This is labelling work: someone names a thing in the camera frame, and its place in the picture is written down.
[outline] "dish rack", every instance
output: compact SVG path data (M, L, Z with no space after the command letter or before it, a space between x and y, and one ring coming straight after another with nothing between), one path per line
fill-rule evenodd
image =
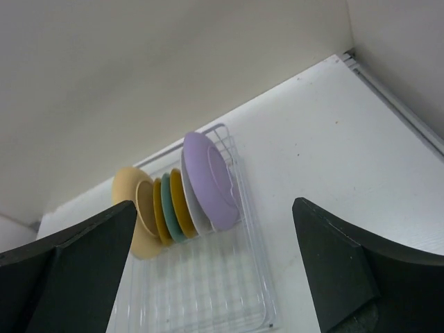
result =
M276 326L276 306L260 230L228 128L203 132L215 144L239 188L233 229L165 248L156 258L128 256L107 333L262 332ZM180 168L182 142L136 167L153 179Z

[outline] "yellow plate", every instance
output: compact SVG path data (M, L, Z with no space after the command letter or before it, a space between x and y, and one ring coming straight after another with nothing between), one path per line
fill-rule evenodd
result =
M189 215L187 201L183 193L182 177L178 169L171 170L170 176L171 197L173 199L174 212L178 218L180 229L187 238L196 236L196 229Z
M153 190L154 216L157 230L159 230L160 240L165 246L170 246L174 241L171 237L167 222L165 222L164 211L162 210L162 197L160 195L160 178L154 180Z
M120 169L112 181L114 204L131 200L137 208L131 252L140 259L158 255L162 249L153 209L153 180L134 167Z

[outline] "teal plate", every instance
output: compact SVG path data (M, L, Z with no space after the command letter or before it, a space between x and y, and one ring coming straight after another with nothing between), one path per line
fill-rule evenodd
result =
M169 174L165 173L160 182L160 196L162 198L162 210L165 215L166 227L171 238L177 243L184 241L186 236L180 229L178 218L174 212L173 199L171 198L171 188L169 186Z

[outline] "plate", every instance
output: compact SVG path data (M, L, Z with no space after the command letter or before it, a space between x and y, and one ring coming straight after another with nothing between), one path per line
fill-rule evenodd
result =
M213 230L210 220L205 215L194 194L193 187L189 181L187 167L185 166L185 158L182 151L180 156L180 169L182 171L182 186L185 194L185 200L187 201L187 207L189 215L193 221L194 227L199 235L208 234Z
M232 175L216 145L206 135L190 132L183 142L185 166L194 193L217 230L230 229L239 218Z
M168 227L168 231L171 237L175 242L180 243L187 238L183 234L182 229L180 229L176 213L174 212L173 199L171 197L169 180L170 180L169 174L165 173L162 176L162 181L160 183L160 195L162 197L162 211L164 212L166 226Z
M178 218L180 229L182 229L186 238L193 238L197 233L191 216L189 215L179 169L171 170L169 186L171 190L171 198L173 199L174 212Z
M154 180L154 189L153 189L153 204L154 204L154 216L155 216L155 224L157 226L157 230L159 230L160 241L165 246L170 246L174 241L171 237L167 223L165 222L164 212L162 210L162 198L160 195L160 178L156 178Z
M131 200L137 208L131 252L140 259L158 255L162 249L153 209L153 180L134 167L120 169L112 181L114 204Z

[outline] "white wall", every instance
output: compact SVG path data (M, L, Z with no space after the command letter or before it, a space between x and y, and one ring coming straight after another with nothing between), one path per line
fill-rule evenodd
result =
M23 0L0 45L0 212L31 222L352 38L345 0Z
M444 1L348 5L358 59L444 138Z
M0 216L0 253L35 241L37 233Z

